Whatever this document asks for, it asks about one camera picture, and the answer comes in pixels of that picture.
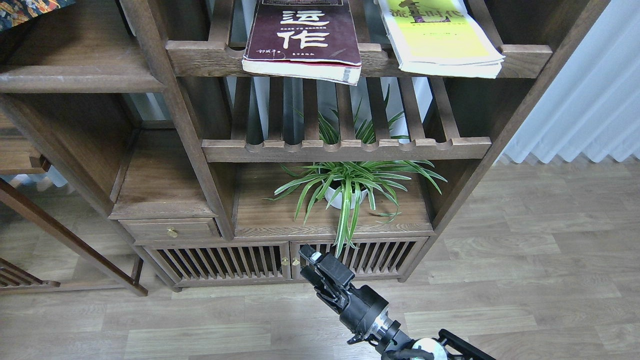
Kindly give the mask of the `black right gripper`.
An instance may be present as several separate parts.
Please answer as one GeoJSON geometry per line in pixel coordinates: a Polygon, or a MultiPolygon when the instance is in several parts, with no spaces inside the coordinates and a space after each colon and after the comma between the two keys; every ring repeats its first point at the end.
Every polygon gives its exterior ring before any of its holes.
{"type": "Polygon", "coordinates": [[[309,263],[301,268],[301,276],[313,285],[320,300],[342,311],[339,320],[355,338],[381,338],[387,332],[391,326],[387,300],[368,285],[351,285],[355,273],[331,253],[322,254],[304,244],[299,255],[309,263]]]}

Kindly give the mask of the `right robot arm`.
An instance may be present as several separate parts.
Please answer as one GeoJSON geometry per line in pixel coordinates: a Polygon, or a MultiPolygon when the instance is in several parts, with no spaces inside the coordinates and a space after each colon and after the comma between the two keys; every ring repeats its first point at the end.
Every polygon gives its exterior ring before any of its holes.
{"type": "Polygon", "coordinates": [[[388,301],[368,285],[356,288],[352,284],[354,272],[331,253],[323,254],[304,244],[299,254],[309,263],[301,269],[301,275],[354,334],[349,345],[366,341],[382,360],[492,359],[446,329],[441,329],[437,338],[412,339],[400,330],[400,322],[389,318],[388,301]]]}

